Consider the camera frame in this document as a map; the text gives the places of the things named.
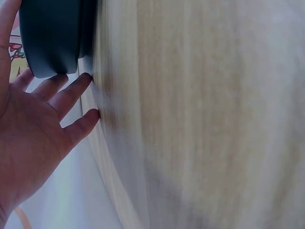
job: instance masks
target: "white surface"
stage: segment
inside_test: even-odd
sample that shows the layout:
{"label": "white surface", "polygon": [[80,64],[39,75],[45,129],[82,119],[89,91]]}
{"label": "white surface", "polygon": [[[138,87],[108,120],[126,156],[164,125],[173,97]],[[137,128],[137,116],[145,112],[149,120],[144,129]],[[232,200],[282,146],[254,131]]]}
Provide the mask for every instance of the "white surface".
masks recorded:
{"label": "white surface", "polygon": [[[69,76],[69,83],[76,78]],[[28,91],[42,80],[34,79]],[[61,125],[81,117],[81,103],[68,113]],[[61,162],[44,186],[20,206],[33,229],[121,229],[88,139],[80,142]],[[13,212],[5,229],[22,229]]]}

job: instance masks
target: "wrist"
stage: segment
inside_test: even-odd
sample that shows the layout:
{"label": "wrist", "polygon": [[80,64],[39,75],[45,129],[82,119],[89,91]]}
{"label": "wrist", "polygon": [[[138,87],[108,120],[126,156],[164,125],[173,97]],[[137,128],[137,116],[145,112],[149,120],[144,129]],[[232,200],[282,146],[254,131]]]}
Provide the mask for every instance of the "wrist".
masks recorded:
{"label": "wrist", "polygon": [[3,229],[8,220],[7,213],[0,202],[0,229]]}

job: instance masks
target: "finger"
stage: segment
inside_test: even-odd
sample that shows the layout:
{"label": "finger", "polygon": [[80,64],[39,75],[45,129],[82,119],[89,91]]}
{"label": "finger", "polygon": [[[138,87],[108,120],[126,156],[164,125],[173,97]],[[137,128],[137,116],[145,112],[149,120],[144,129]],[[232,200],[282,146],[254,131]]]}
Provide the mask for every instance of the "finger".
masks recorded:
{"label": "finger", "polygon": [[48,102],[68,81],[68,76],[58,74],[43,81],[32,93]]}
{"label": "finger", "polygon": [[96,109],[91,109],[82,118],[64,128],[65,133],[71,140],[71,145],[68,147],[68,152],[94,129],[99,119],[99,111]]}
{"label": "finger", "polygon": [[0,7],[0,47],[3,49],[9,47],[10,32],[20,5],[21,0],[5,0]]}
{"label": "finger", "polygon": [[57,93],[49,102],[58,113],[58,118],[61,121],[64,116],[73,108],[77,100],[89,86],[92,78],[89,74],[82,74],[69,87]]}
{"label": "finger", "polygon": [[25,91],[32,82],[33,78],[33,73],[29,68],[27,68],[19,76],[17,76],[17,78],[12,82],[12,85]]}
{"label": "finger", "polygon": [[5,0],[0,6],[0,90],[5,90],[10,81],[10,32],[21,0]]}

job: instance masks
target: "wooden surface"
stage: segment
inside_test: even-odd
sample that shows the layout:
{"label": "wooden surface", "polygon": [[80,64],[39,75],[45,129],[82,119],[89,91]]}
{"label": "wooden surface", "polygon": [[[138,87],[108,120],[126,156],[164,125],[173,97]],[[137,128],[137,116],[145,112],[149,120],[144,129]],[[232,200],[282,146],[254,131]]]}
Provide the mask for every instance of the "wooden surface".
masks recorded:
{"label": "wooden surface", "polygon": [[82,104],[125,229],[305,228],[304,0],[104,0],[97,22]]}

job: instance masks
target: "blurred wooden board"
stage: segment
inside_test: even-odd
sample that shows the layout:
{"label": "blurred wooden board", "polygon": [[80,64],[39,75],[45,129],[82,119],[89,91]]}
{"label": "blurred wooden board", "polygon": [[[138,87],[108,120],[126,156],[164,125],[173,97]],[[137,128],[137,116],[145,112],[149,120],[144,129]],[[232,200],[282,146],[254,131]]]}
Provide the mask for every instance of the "blurred wooden board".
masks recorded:
{"label": "blurred wooden board", "polygon": [[84,111],[126,229],[305,228],[305,2],[104,0]]}

